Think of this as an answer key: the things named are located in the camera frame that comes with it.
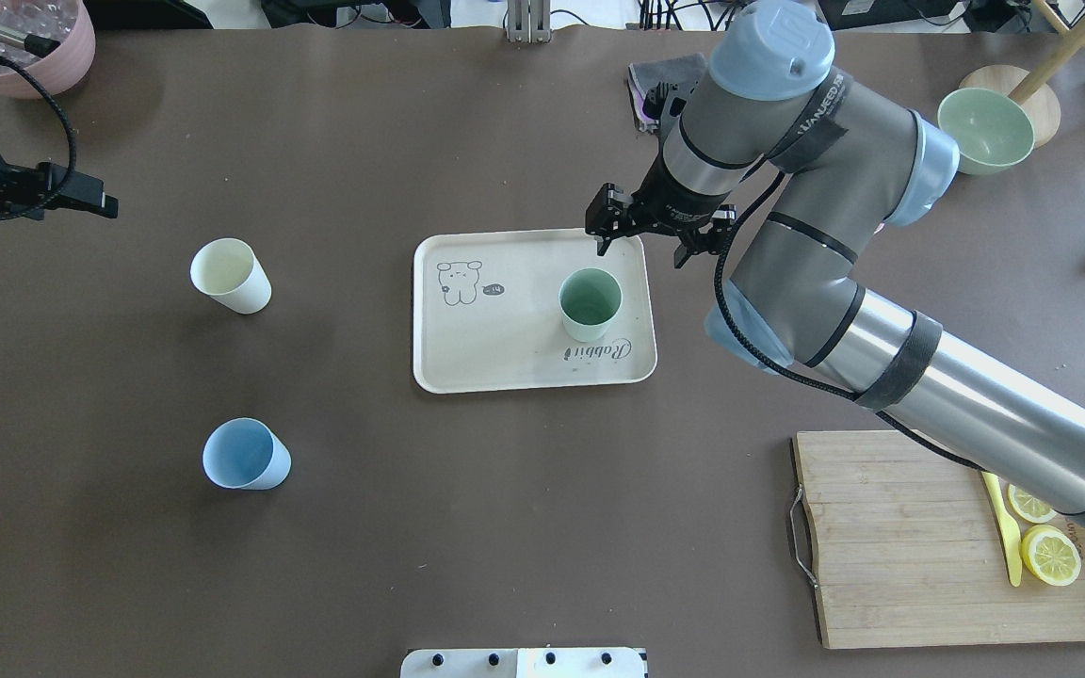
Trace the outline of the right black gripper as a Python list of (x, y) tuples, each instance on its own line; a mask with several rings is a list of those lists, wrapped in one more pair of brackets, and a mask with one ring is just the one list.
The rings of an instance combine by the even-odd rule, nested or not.
[[(720, 206), (737, 187), (737, 169), (697, 158), (694, 170), (694, 186), (689, 188), (672, 175), (660, 155), (631, 197), (612, 182), (600, 187), (585, 212), (585, 233), (597, 240), (598, 256), (607, 256), (612, 241), (620, 236), (642, 233), (680, 240), (672, 258), (676, 269), (697, 254), (719, 256), (729, 250), (728, 240), (737, 231), (737, 212)], [(705, 231), (698, 229), (705, 223)]]

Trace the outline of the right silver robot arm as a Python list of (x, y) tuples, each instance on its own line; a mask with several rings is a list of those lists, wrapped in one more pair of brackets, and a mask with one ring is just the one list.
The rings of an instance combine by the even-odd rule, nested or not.
[(843, 396), (962, 466), (985, 469), (1085, 527), (1085, 409), (851, 278), (879, 226), (926, 215), (959, 146), (837, 68), (833, 34), (796, 1), (742, 10), (660, 139), (636, 192), (600, 188), (585, 229), (676, 236), (676, 266), (720, 258), (742, 218), (726, 202), (762, 164), (776, 197), (729, 280), (722, 343)]

